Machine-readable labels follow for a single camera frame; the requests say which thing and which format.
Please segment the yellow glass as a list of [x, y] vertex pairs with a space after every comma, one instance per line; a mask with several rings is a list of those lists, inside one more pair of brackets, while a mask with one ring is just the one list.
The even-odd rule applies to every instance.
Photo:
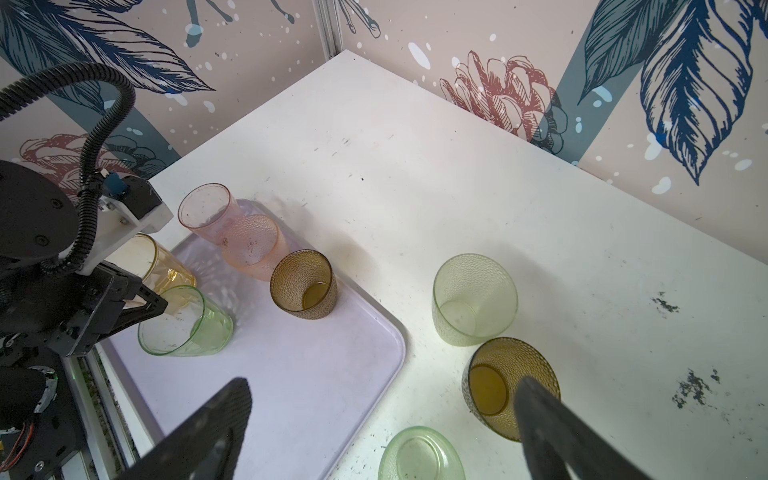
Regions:
[[158, 295], [178, 286], [197, 286], [197, 279], [170, 251], [139, 233], [107, 257], [107, 261], [141, 278]]

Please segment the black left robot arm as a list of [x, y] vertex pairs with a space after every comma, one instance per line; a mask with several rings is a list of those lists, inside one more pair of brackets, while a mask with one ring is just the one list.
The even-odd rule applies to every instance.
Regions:
[[43, 479], [83, 445], [63, 361], [162, 314], [167, 303], [142, 278], [110, 261], [135, 235], [171, 217], [148, 181], [99, 162], [134, 107], [135, 89], [117, 69], [68, 63], [28, 75], [1, 92], [9, 118], [79, 83], [118, 94], [85, 138], [74, 197], [43, 174], [1, 165], [1, 474]]

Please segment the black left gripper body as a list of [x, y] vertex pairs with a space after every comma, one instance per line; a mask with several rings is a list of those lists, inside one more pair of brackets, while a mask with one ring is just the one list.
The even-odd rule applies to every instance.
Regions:
[[1, 279], [1, 334], [21, 334], [63, 356], [83, 356], [113, 335], [141, 278], [102, 262], [88, 276], [48, 275], [38, 266]]

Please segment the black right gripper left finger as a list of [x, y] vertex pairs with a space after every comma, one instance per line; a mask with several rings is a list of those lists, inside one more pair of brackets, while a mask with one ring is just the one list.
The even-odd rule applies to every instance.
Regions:
[[120, 477], [233, 478], [251, 408], [248, 381], [232, 379]]

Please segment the pink glass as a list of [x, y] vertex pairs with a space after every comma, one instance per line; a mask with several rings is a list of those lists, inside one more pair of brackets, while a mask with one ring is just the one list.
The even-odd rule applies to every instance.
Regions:
[[192, 233], [221, 246], [226, 231], [244, 216], [231, 191], [221, 183], [206, 183], [182, 200], [177, 218]]
[[266, 215], [238, 219], [223, 237], [223, 258], [236, 270], [268, 282], [277, 265], [290, 253], [277, 223]]

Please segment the small green glass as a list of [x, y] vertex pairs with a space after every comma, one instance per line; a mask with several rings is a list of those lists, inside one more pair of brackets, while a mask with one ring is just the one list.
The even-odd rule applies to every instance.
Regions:
[[138, 325], [141, 348], [153, 356], [198, 357], [220, 352], [230, 341], [234, 321], [194, 286], [172, 287], [161, 294], [163, 314]]

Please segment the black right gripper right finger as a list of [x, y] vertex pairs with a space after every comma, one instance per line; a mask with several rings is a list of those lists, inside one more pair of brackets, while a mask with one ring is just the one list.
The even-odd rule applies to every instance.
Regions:
[[518, 383], [514, 412], [533, 479], [646, 479], [536, 379]]

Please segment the pale green short glass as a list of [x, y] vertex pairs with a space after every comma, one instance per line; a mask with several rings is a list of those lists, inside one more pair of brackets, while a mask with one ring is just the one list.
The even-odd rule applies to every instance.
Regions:
[[386, 446], [378, 470], [379, 480], [465, 480], [458, 452], [438, 431], [409, 427]]

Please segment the pale green frosted glass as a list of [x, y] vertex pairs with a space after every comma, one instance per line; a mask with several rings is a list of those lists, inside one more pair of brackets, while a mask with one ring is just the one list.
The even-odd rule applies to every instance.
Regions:
[[432, 318], [443, 341], [472, 346], [504, 333], [519, 307], [509, 273], [495, 260], [476, 253], [448, 259], [432, 287]]

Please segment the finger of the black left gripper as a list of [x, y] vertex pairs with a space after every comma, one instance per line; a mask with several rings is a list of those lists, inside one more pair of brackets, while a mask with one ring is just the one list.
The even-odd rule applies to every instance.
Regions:
[[144, 303], [139, 306], [123, 308], [110, 330], [111, 335], [162, 315], [168, 306], [168, 302], [164, 298], [148, 287], [140, 287], [137, 296]]

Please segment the olive amber glass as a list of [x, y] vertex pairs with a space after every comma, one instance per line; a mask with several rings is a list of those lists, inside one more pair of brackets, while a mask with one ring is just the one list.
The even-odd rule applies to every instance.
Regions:
[[325, 255], [313, 249], [284, 257], [272, 273], [269, 288], [279, 309], [304, 320], [328, 316], [338, 300], [333, 268]]

